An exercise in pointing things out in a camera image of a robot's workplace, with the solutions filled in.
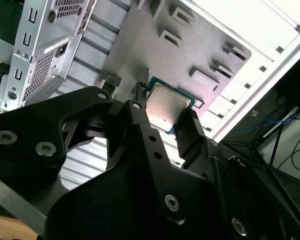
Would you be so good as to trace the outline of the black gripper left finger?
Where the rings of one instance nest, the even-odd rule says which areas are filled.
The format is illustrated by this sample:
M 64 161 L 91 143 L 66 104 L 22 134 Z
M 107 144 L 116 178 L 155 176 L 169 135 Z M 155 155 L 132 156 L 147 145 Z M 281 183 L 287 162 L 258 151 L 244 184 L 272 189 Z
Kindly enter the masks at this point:
M 98 87 L 0 114 L 0 206 L 43 237 L 50 210 L 67 194 L 57 193 L 66 155 L 94 137 L 107 139 L 109 170 L 132 164 L 157 213 L 185 223 L 181 188 L 145 99 L 123 103 Z

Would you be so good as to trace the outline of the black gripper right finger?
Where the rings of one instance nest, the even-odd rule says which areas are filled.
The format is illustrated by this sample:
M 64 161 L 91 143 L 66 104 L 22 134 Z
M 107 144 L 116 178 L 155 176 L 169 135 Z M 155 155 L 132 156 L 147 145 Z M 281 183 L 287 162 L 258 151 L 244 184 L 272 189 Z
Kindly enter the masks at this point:
M 202 218 L 210 239 L 297 239 L 297 206 L 271 169 L 236 156 L 224 158 L 194 110 L 184 111 L 174 132 L 184 168 L 210 184 L 200 203 L 207 209 Z

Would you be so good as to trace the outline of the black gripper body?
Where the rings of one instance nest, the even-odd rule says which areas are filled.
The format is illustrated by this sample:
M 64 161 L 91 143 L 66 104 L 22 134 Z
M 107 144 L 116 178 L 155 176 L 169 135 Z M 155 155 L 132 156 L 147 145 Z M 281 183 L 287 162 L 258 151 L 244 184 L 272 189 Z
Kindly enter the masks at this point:
M 200 176 L 174 168 L 181 184 L 185 223 L 176 225 L 155 209 L 136 168 L 125 163 L 62 196 L 49 211 L 46 240 L 225 240 L 216 194 Z

